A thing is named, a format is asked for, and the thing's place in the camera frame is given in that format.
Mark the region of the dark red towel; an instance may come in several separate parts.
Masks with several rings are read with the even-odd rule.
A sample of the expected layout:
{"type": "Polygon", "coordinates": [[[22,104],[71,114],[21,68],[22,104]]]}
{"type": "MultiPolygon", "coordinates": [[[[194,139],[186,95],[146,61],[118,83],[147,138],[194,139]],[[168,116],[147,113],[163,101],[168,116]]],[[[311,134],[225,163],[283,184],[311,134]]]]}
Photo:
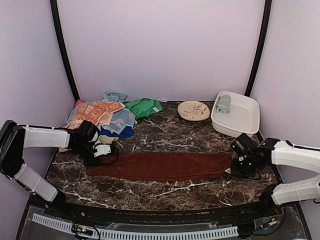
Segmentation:
{"type": "Polygon", "coordinates": [[[230,153],[122,152],[99,158],[89,166],[89,176],[107,176],[131,181],[174,182],[218,178],[232,166],[230,153]]]}

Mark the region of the mint green panda towel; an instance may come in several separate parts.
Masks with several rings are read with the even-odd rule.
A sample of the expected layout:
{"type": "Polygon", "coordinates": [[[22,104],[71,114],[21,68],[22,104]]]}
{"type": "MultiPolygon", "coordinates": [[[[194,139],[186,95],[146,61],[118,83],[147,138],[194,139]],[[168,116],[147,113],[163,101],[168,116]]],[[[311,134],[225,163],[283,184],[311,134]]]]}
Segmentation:
{"type": "Polygon", "coordinates": [[[229,114],[231,111],[231,97],[229,95],[221,95],[218,97],[215,106],[215,112],[221,114],[229,114]]]}

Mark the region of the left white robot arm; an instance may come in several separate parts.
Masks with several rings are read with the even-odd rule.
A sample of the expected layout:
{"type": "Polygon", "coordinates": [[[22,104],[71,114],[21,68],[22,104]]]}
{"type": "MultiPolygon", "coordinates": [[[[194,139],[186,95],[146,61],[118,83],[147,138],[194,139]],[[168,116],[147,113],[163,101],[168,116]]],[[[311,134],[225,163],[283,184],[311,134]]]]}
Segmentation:
{"type": "Polygon", "coordinates": [[[75,129],[7,120],[0,129],[0,172],[51,203],[50,208],[58,217],[67,218],[71,208],[65,203],[66,196],[44,179],[44,169],[57,149],[69,149],[92,160],[98,137],[98,128],[86,120],[75,129]]]}

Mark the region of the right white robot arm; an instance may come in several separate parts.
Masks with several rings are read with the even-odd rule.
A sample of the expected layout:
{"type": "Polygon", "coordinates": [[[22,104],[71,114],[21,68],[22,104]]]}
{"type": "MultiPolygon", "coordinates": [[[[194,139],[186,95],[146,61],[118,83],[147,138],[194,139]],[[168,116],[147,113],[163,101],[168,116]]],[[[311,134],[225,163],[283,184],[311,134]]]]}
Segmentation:
{"type": "Polygon", "coordinates": [[[266,166],[279,167],[284,178],[269,185],[255,205],[255,213],[266,217],[275,206],[313,200],[320,202],[320,149],[278,138],[254,142],[242,133],[230,145],[238,158],[232,162],[231,174],[253,178],[266,166]]]}

